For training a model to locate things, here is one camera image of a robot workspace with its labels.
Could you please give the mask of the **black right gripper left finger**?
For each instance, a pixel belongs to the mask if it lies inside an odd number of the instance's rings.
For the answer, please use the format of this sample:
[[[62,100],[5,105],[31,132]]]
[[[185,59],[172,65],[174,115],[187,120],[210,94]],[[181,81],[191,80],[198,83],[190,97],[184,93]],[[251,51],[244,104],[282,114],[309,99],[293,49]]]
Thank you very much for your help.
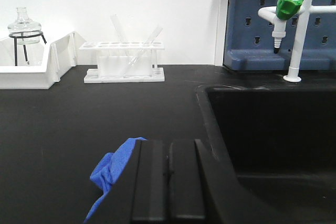
[[[133,222],[165,222],[166,157],[158,140],[141,142],[132,210]]]

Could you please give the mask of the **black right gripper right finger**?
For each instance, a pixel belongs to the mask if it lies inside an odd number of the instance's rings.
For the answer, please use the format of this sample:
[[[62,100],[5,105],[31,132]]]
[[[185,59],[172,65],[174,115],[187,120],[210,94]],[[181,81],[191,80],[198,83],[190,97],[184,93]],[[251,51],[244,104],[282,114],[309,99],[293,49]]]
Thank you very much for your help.
[[[200,140],[169,148],[171,223],[262,223],[262,207],[225,174]]]

